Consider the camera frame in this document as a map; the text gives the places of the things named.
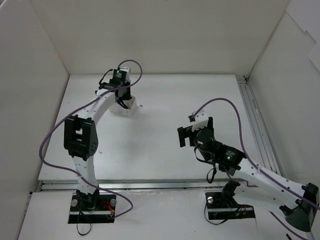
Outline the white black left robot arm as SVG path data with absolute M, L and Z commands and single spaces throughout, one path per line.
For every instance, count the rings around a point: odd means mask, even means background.
M 72 157 L 76 171 L 80 173 L 76 195 L 89 210 L 96 209 L 100 204 L 94 167 L 94 155 L 99 145 L 97 124 L 109 108 L 113 113 L 132 116 L 137 104 L 128 87 L 131 84 L 130 74 L 130 67 L 114 69 L 109 82 L 99 83 L 94 103 L 64 122 L 63 146 Z

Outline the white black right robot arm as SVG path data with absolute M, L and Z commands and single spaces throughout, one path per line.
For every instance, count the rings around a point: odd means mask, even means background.
M 179 145 L 185 147 L 188 139 L 194 152 L 202 156 L 199 162 L 211 165 L 214 174 L 222 172 L 231 177 L 221 193 L 225 205 L 233 206 L 240 195 L 249 193 L 249 188 L 237 181 L 242 179 L 257 187 L 249 195 L 261 202 L 261 208 L 279 212 L 295 229 L 305 233 L 312 230 L 320 210 L 318 186 L 290 181 L 251 160 L 244 150 L 217 141 L 212 117 L 201 114 L 190 121 L 192 125 L 177 129 Z

